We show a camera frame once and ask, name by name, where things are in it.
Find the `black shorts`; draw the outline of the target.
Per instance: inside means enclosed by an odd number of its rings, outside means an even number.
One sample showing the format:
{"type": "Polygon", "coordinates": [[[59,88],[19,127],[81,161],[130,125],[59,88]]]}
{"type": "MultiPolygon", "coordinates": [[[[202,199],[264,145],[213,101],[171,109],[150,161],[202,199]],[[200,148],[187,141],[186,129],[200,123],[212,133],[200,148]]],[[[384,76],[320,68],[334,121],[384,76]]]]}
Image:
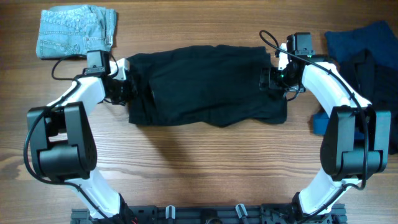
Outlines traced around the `black shorts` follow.
{"type": "Polygon", "coordinates": [[[287,119],[284,92],[268,87],[266,69],[272,64],[265,47],[197,45],[128,61],[137,93],[129,104],[132,124],[225,127],[245,119],[287,119]]]}

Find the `black garment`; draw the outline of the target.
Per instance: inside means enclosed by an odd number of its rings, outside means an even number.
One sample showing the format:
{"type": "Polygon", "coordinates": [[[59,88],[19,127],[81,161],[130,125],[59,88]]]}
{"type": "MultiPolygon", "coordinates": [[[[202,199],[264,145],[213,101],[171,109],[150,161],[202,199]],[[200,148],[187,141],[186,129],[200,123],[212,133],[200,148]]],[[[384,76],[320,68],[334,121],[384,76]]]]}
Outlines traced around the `black garment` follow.
{"type": "Polygon", "coordinates": [[[389,154],[397,154],[397,70],[377,64],[365,49],[340,64],[340,75],[373,105],[391,112],[389,154]]]}

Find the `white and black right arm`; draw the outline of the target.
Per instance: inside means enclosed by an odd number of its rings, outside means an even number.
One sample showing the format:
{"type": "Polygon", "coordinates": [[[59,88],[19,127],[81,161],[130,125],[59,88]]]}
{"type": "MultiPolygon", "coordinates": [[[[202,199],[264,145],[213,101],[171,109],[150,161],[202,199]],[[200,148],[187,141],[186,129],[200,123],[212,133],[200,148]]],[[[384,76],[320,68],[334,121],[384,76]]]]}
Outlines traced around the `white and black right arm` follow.
{"type": "Polygon", "coordinates": [[[315,54],[311,34],[292,34],[283,45],[269,42],[266,35],[266,30],[259,33],[279,58],[279,67],[268,73],[269,88],[296,95],[309,90],[328,115],[320,148],[322,167],[289,206],[290,215],[305,222],[330,213],[348,190],[364,190],[372,175],[385,170],[391,113],[355,91],[331,58],[315,54]]]}

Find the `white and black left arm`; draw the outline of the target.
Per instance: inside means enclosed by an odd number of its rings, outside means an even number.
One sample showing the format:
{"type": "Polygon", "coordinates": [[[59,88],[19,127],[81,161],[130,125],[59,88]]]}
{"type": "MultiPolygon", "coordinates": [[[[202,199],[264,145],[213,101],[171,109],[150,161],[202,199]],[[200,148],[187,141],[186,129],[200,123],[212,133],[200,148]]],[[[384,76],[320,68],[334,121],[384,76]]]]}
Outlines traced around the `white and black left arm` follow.
{"type": "Polygon", "coordinates": [[[73,190],[93,223],[137,223],[120,193],[97,168],[97,149],[88,115],[99,103],[125,105],[134,94],[130,64],[103,50],[83,55],[87,66],[70,79],[71,87],[47,106],[27,113],[23,157],[28,173],[49,185],[73,190]]]}

